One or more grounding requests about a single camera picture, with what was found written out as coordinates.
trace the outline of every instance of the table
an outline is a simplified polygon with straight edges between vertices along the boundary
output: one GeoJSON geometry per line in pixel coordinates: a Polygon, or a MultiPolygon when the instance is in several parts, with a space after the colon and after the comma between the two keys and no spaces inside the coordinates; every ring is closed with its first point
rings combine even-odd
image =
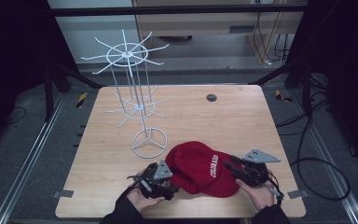
{"type": "MultiPolygon", "coordinates": [[[[130,98],[128,87],[118,89],[123,98],[130,98]]],[[[128,119],[117,128],[126,116],[121,112],[106,112],[121,108],[114,92],[116,87],[99,91],[64,186],[74,194],[72,198],[60,198],[56,209],[58,217],[103,217],[111,213],[117,197],[132,183],[128,176],[151,162],[159,162],[170,149],[187,141],[200,141],[214,150],[238,157],[256,147],[280,158],[281,162],[268,163],[268,168],[277,176],[281,191],[286,195],[282,209],[289,217],[305,215],[302,199],[287,197],[288,191],[297,189],[296,181],[259,86],[156,86],[152,99],[155,102],[169,100],[156,104],[155,112],[167,117],[153,114],[145,119],[145,126],[165,132],[168,146],[154,159],[140,158],[132,151],[132,139],[143,129],[140,120],[128,119]],[[208,94],[214,94],[217,100],[208,101],[208,94]]],[[[154,150],[147,148],[144,153],[153,154],[154,150]]],[[[253,217],[256,213],[249,197],[241,190],[229,198],[190,195],[180,190],[170,202],[146,209],[143,216],[240,218],[253,217]]]]}

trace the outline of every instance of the red cap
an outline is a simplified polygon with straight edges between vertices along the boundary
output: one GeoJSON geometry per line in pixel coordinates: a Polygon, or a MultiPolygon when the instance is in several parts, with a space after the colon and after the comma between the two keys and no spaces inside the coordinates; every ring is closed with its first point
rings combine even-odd
{"type": "Polygon", "coordinates": [[[190,194],[226,198],[240,188],[225,166],[225,161],[231,161],[230,155],[212,150],[201,142],[186,142],[174,147],[165,161],[173,173],[171,185],[190,194]]]}

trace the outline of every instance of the small hole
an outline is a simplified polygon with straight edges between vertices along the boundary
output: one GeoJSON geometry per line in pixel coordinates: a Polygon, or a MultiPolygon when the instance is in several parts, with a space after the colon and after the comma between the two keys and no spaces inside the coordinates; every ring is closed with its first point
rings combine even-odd
{"type": "Polygon", "coordinates": [[[209,101],[209,102],[214,102],[217,100],[217,96],[215,94],[208,94],[206,96],[206,99],[209,101]]]}

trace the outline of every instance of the metal bracket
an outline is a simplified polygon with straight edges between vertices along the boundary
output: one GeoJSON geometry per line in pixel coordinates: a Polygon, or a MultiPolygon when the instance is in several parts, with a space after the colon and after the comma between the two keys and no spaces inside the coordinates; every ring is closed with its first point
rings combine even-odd
{"type": "Polygon", "coordinates": [[[248,154],[243,156],[245,161],[251,161],[253,163],[264,163],[264,162],[280,162],[281,159],[269,155],[259,149],[253,149],[248,154]]]}
{"type": "Polygon", "coordinates": [[[173,173],[168,167],[167,162],[165,162],[165,160],[161,160],[155,172],[154,179],[155,180],[165,179],[171,177],[172,175],[173,173]]]}
{"type": "Polygon", "coordinates": [[[51,198],[61,198],[61,197],[72,198],[72,195],[74,195],[73,190],[63,189],[60,191],[58,190],[54,191],[53,194],[51,195],[51,198]]]}
{"type": "Polygon", "coordinates": [[[287,192],[287,195],[289,195],[289,198],[290,199],[294,199],[294,198],[305,198],[305,197],[308,197],[310,196],[308,194],[308,192],[306,190],[294,190],[294,191],[291,191],[291,192],[287,192]]]}

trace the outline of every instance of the hand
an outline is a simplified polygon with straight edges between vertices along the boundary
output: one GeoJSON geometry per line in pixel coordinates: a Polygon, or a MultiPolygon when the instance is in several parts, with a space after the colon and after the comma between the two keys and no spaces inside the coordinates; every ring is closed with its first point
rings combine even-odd
{"type": "Polygon", "coordinates": [[[127,194],[127,198],[139,213],[144,211],[146,207],[157,205],[165,200],[164,197],[146,199],[139,188],[130,191],[130,193],[127,194]]]}
{"type": "Polygon", "coordinates": [[[249,194],[253,205],[258,211],[274,204],[274,195],[269,191],[269,188],[273,189],[274,186],[269,181],[266,182],[265,186],[260,186],[258,188],[251,188],[239,179],[236,179],[235,182],[241,189],[249,194]]]}

